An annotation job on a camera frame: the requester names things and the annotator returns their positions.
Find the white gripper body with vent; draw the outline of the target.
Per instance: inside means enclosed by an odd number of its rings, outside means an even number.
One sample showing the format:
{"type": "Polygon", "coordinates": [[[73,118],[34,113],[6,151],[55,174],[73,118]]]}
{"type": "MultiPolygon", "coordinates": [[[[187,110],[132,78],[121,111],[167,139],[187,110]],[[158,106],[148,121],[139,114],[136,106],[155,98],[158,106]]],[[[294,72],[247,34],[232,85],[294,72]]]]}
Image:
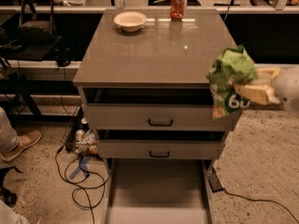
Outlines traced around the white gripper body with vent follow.
{"type": "Polygon", "coordinates": [[[299,67],[283,70],[276,77],[274,88],[286,111],[299,112],[299,67]]]}

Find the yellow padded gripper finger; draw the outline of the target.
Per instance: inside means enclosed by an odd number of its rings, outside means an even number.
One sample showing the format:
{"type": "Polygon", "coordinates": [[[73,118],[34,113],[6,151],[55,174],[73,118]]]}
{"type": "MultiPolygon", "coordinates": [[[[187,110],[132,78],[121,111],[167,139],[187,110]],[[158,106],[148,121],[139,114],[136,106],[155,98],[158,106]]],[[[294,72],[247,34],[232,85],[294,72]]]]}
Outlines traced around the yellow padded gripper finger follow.
{"type": "Polygon", "coordinates": [[[234,84],[234,89],[241,97],[245,97],[258,105],[279,105],[275,90],[269,85],[234,84]]]}
{"type": "Polygon", "coordinates": [[[282,69],[279,67],[262,67],[258,68],[256,72],[257,77],[251,81],[252,85],[272,85],[282,69]]]}

